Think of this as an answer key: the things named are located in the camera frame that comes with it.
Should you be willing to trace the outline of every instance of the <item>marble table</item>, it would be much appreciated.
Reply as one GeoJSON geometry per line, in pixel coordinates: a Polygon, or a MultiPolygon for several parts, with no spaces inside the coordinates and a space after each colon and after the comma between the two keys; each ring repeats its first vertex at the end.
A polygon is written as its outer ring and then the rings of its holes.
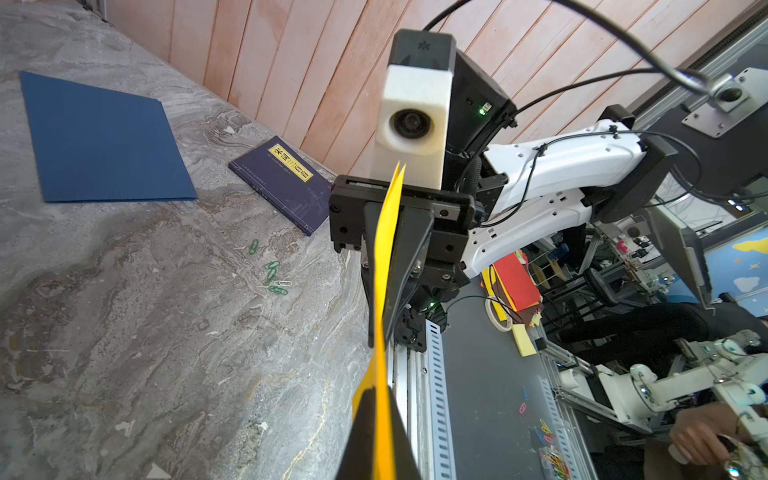
{"type": "Polygon", "coordinates": [[[332,478],[359,258],[227,168],[272,134],[75,2],[2,7],[0,72],[0,478],[332,478]],[[44,203],[20,70],[160,100],[200,199],[44,203]]]}

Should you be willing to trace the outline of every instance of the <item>wooden wall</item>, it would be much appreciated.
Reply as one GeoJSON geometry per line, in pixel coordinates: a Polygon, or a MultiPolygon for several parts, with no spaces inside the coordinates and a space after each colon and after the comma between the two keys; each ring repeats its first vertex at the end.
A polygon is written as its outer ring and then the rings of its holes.
{"type": "MultiPolygon", "coordinates": [[[[454,0],[105,0],[107,20],[338,174],[372,161],[392,35],[454,0]]],[[[764,0],[582,0],[684,66],[764,0]]],[[[616,38],[548,0],[475,0],[435,30],[456,37],[520,106],[552,89],[644,63],[616,38]]],[[[563,93],[518,117],[497,143],[594,122],[629,105],[655,74],[563,93]]]]}

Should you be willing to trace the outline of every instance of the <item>book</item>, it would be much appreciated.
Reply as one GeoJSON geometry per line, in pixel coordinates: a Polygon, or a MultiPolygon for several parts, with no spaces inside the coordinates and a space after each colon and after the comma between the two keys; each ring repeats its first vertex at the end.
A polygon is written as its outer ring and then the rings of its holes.
{"type": "Polygon", "coordinates": [[[331,183],[280,137],[231,161],[230,169],[306,235],[328,218],[331,183]]]}
{"type": "Polygon", "coordinates": [[[515,312],[541,302],[541,294],[525,268],[527,265],[528,259],[520,250],[496,260],[493,264],[502,289],[515,312]]]}

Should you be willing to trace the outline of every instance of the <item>camera lens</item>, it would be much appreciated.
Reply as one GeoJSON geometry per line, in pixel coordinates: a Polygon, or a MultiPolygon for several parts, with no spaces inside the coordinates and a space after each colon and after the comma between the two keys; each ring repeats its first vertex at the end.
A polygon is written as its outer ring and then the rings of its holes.
{"type": "Polygon", "coordinates": [[[401,110],[392,116],[395,131],[405,138],[421,138],[427,135],[432,121],[418,110],[401,110]]]}

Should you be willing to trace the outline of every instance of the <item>red paper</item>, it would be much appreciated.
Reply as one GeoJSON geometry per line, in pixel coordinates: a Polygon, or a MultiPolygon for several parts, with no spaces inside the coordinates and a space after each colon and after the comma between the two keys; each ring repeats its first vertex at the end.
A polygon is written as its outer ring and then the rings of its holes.
{"type": "MultiPolygon", "coordinates": [[[[522,252],[520,254],[523,260],[528,262],[525,255],[522,252]]],[[[493,266],[517,311],[527,309],[541,301],[541,294],[528,274],[528,269],[520,263],[517,253],[510,253],[493,266]]]]}

